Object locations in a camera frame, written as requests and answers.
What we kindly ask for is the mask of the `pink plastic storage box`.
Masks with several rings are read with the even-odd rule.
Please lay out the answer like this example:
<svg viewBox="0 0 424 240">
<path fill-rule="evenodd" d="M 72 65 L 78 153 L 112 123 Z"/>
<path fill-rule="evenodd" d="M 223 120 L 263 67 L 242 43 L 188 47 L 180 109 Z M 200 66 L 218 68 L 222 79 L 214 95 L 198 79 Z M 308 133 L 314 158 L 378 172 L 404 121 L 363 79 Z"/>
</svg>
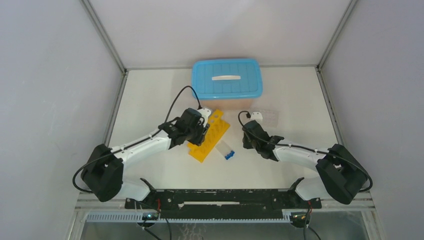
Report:
<svg viewBox="0 0 424 240">
<path fill-rule="evenodd" d="M 232 111 L 232 110 L 248 110 L 254 103 L 255 98 L 232 98 L 232 99 L 201 99 L 201 107 L 197 109 L 206 108 L 211 110 Z"/>
</svg>

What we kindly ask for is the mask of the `blue-capped tube bundle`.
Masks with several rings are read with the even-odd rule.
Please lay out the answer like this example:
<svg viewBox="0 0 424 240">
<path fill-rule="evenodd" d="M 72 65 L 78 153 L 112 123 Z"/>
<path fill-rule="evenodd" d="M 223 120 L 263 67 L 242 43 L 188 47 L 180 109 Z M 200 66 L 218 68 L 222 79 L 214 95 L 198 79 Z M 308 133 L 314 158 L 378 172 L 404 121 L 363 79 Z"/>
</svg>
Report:
<svg viewBox="0 0 424 240">
<path fill-rule="evenodd" d="M 225 160 L 229 160 L 235 155 L 235 151 L 223 140 L 215 145 L 218 152 L 224 157 Z"/>
</svg>

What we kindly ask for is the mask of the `clear plastic well plate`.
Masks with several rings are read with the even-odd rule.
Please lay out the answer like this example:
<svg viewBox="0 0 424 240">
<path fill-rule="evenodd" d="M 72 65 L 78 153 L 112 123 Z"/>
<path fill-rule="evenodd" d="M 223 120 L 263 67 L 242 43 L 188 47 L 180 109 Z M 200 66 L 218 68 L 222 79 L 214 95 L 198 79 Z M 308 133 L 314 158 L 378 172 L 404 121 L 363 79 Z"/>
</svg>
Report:
<svg viewBox="0 0 424 240">
<path fill-rule="evenodd" d="M 276 128 L 279 124 L 279 115 L 280 113 L 275 110 L 267 109 L 258 109 L 257 110 L 262 115 L 262 124 L 265 127 Z"/>
</svg>

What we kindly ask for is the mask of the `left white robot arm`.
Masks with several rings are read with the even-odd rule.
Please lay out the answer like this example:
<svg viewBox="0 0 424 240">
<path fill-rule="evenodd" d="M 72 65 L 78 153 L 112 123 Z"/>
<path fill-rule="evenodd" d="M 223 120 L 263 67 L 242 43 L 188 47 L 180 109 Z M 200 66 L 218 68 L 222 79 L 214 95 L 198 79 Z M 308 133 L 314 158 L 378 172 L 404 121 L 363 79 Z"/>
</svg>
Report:
<svg viewBox="0 0 424 240">
<path fill-rule="evenodd" d="M 160 124 L 152 133 L 137 140 L 115 147 L 100 144 L 75 175 L 88 187 L 86 192 L 94 194 L 100 202 L 122 197 L 149 209 L 157 200 L 154 188 L 147 180 L 132 179 L 126 172 L 146 158 L 185 142 L 201 146 L 210 127 L 208 118 L 211 115 L 212 111 L 206 107 L 187 108 L 180 117 Z"/>
</svg>

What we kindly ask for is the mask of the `blue plastic box lid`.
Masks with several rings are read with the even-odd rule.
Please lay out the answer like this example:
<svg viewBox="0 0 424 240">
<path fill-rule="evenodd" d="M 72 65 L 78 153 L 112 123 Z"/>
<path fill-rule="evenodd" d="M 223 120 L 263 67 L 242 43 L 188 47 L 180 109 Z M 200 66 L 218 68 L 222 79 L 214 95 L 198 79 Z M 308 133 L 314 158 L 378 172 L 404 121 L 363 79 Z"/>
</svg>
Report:
<svg viewBox="0 0 424 240">
<path fill-rule="evenodd" d="M 263 93 L 262 73 L 253 58 L 200 60 L 191 68 L 199 100 L 255 99 Z"/>
</svg>

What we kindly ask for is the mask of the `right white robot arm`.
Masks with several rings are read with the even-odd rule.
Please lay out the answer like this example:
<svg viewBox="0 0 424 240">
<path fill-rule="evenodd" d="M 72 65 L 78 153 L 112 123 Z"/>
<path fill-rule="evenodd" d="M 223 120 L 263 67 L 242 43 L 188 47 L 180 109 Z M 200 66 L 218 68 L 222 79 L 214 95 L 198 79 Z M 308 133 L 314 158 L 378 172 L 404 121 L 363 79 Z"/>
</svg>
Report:
<svg viewBox="0 0 424 240">
<path fill-rule="evenodd" d="M 282 136 L 269 135 L 256 120 L 243 124 L 241 129 L 245 149 L 254 149 L 264 159 L 295 164 L 318 174 L 299 178 L 293 184 L 289 203 L 295 208 L 323 197 L 349 205 L 358 193 L 373 186 L 371 176 L 343 145 L 334 144 L 327 150 L 301 146 Z"/>
</svg>

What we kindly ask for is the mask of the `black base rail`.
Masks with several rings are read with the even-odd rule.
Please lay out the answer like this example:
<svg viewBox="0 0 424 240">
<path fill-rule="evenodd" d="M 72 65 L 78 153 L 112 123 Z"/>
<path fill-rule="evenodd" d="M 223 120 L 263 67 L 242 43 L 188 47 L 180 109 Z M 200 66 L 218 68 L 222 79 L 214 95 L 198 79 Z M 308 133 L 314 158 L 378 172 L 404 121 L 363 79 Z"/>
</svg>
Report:
<svg viewBox="0 0 424 240">
<path fill-rule="evenodd" d="M 153 210 L 175 220 L 276 220 L 283 212 L 321 209 L 289 189 L 155 189 L 143 200 L 127 198 L 126 210 Z"/>
</svg>

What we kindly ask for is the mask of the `yellow test tube rack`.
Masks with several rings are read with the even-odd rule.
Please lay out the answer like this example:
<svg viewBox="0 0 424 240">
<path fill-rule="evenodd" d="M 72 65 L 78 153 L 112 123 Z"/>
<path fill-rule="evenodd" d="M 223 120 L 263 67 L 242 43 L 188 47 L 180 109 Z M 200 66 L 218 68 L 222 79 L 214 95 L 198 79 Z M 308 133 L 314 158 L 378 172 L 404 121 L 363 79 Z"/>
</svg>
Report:
<svg viewBox="0 0 424 240">
<path fill-rule="evenodd" d="M 204 142 L 200 145 L 194 145 L 188 143 L 189 148 L 188 154 L 203 163 L 209 153 L 221 140 L 227 130 L 230 128 L 230 124 L 223 120 L 224 112 L 220 109 L 216 109 L 208 118 L 207 123 L 209 124 L 209 129 L 205 135 Z"/>
</svg>

